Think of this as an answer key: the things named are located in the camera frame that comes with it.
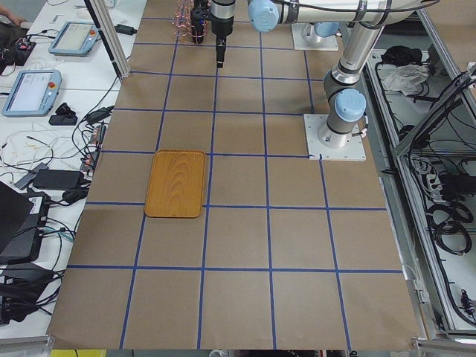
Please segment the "dark wine bottle in basket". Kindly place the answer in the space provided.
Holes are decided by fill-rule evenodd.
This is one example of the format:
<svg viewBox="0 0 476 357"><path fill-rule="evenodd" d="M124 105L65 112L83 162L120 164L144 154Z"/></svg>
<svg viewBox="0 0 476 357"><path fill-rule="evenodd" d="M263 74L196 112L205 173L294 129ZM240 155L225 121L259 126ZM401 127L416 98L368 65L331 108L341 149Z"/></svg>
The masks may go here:
<svg viewBox="0 0 476 357"><path fill-rule="evenodd" d="M190 33L195 44L201 44L204 41L207 17L208 1L194 0L190 10Z"/></svg>

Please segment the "wooden tray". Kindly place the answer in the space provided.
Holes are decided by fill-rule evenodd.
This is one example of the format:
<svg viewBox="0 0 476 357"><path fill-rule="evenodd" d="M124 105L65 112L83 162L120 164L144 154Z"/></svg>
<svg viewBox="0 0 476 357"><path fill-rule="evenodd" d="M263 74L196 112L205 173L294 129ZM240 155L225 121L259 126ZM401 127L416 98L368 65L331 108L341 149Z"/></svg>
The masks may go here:
<svg viewBox="0 0 476 357"><path fill-rule="evenodd" d="M199 150L157 151L144 213L151 218L192 219L201 214L206 155Z"/></svg>

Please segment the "teach pendant upper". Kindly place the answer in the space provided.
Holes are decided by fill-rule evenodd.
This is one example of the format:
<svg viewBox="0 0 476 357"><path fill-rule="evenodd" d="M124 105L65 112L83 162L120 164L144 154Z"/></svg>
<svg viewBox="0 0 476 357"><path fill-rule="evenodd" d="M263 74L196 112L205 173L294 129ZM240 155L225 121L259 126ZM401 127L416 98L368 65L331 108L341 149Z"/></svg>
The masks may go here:
<svg viewBox="0 0 476 357"><path fill-rule="evenodd" d="M56 56L84 57L94 47L99 31L91 22L66 22L48 52Z"/></svg>

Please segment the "teach pendant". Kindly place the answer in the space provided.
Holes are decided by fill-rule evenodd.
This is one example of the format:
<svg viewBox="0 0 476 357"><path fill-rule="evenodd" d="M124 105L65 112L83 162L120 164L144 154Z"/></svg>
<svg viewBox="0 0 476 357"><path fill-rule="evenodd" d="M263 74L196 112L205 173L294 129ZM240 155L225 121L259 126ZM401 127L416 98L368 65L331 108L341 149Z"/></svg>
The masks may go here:
<svg viewBox="0 0 476 357"><path fill-rule="evenodd" d="M99 31L91 22L66 22L48 52L56 56L84 57L94 47Z"/></svg>
<svg viewBox="0 0 476 357"><path fill-rule="evenodd" d="M47 115L59 94L61 82L58 70L20 71L1 113L9 118Z"/></svg>

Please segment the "white cloth rag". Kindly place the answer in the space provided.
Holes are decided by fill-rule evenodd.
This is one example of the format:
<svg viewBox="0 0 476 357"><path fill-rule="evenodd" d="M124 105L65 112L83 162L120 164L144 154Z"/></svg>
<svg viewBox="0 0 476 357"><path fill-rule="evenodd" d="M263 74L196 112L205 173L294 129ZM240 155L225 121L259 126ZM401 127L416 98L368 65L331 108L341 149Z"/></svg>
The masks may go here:
<svg viewBox="0 0 476 357"><path fill-rule="evenodd" d="M428 68L424 65L399 66L383 79L382 84L386 90L400 91L404 95L417 94L428 75Z"/></svg>

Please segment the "teach pendant lower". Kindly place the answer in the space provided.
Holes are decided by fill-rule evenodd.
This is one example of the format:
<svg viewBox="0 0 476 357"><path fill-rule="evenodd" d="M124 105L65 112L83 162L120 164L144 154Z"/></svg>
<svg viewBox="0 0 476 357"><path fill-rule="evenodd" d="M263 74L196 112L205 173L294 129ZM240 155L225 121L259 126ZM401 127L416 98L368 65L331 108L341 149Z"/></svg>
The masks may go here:
<svg viewBox="0 0 476 357"><path fill-rule="evenodd" d="M58 70L20 71L1 113L9 118L47 115L59 94L61 82Z"/></svg>

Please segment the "black power adapter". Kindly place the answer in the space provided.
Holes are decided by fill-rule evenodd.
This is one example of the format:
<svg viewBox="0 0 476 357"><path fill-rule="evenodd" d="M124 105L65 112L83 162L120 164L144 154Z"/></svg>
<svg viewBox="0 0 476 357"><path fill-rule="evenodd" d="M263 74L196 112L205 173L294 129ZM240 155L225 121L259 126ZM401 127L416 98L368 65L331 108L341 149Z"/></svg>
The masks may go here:
<svg viewBox="0 0 476 357"><path fill-rule="evenodd" d="M83 173L76 170L41 169L33 180L33 186L44 190L68 190L77 187L83 178Z"/></svg>

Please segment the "black laptop computer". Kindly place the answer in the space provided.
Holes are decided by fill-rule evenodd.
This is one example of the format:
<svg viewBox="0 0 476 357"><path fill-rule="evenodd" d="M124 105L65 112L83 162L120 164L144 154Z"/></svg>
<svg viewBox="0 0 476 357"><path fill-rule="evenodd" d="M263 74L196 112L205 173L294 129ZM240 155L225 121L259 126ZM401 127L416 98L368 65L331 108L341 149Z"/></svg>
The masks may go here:
<svg viewBox="0 0 476 357"><path fill-rule="evenodd" d="M1 183L1 264L36 260L42 244L41 228L48 218L50 196L18 193Z"/></svg>

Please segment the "aluminium frame post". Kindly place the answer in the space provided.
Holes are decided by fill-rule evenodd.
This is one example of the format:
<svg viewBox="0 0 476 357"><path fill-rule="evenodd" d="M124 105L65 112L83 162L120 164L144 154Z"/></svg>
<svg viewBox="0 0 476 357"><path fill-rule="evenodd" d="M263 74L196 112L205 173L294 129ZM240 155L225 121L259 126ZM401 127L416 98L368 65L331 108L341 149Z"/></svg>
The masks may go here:
<svg viewBox="0 0 476 357"><path fill-rule="evenodd" d="M85 0L86 8L99 31L100 37L109 56L116 77L122 81L130 74L130 65L118 39L112 18L104 1Z"/></svg>

